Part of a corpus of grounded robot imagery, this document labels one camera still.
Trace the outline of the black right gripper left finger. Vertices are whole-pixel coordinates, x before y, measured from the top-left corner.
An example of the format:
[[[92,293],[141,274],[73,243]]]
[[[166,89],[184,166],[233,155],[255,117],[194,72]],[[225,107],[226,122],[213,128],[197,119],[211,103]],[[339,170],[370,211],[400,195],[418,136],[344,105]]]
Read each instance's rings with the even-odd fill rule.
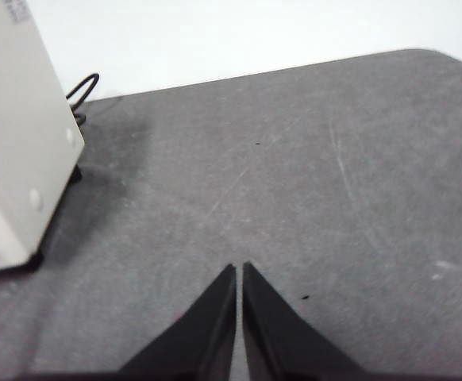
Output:
[[[134,380],[228,380],[236,325],[237,270],[229,264],[119,373]]]

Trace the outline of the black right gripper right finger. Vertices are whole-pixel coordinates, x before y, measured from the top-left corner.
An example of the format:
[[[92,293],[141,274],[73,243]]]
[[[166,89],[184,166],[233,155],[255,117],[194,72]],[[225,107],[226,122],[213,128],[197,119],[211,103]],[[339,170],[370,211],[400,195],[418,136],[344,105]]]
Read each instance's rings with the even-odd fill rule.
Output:
[[[372,380],[373,374],[304,321],[247,262],[242,319],[252,380]]]

